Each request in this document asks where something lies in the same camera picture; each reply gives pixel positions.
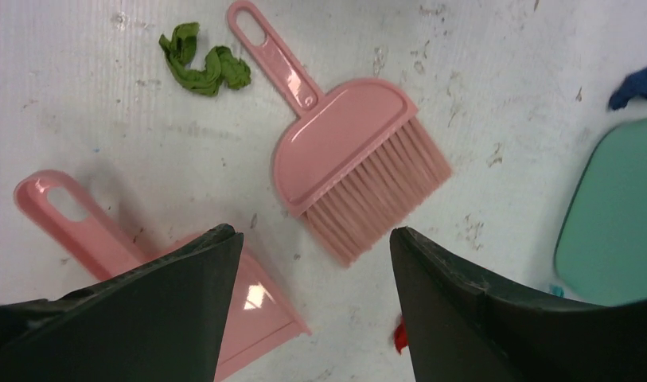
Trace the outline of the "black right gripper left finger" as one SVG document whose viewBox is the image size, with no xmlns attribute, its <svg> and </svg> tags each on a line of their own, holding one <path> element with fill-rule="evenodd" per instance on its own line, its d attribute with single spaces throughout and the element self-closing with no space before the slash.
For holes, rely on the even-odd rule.
<svg viewBox="0 0 647 382">
<path fill-rule="evenodd" d="M 57 300 L 0 305 L 0 381 L 211 381 L 244 236 L 219 224 Z"/>
</svg>

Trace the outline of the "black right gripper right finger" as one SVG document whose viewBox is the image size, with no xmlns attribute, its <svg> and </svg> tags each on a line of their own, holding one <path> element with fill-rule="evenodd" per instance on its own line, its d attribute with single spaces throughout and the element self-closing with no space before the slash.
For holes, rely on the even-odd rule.
<svg viewBox="0 0 647 382">
<path fill-rule="evenodd" d="M 409 227 L 392 231 L 390 253 L 418 381 L 647 381 L 647 299 L 557 297 Z"/>
</svg>

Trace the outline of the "pink dustpan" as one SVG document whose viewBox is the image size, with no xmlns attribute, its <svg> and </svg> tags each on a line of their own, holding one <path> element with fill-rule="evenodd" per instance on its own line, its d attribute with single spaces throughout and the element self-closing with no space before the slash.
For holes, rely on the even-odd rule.
<svg viewBox="0 0 647 382">
<path fill-rule="evenodd" d="M 19 210 L 99 281 L 143 265 L 145 254 L 73 177 L 41 170 L 14 190 Z M 214 379 L 223 381 L 310 329 L 248 247 L 242 249 Z"/>
</svg>

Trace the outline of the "pink hand brush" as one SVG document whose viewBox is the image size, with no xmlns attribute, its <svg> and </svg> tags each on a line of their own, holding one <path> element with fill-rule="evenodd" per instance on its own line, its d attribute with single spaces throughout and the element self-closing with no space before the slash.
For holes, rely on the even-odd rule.
<svg viewBox="0 0 647 382">
<path fill-rule="evenodd" d="M 450 178 L 450 164 L 396 85 L 360 78 L 323 92 L 252 2 L 226 17 L 296 114 L 275 147 L 276 191 L 349 267 Z"/>
</svg>

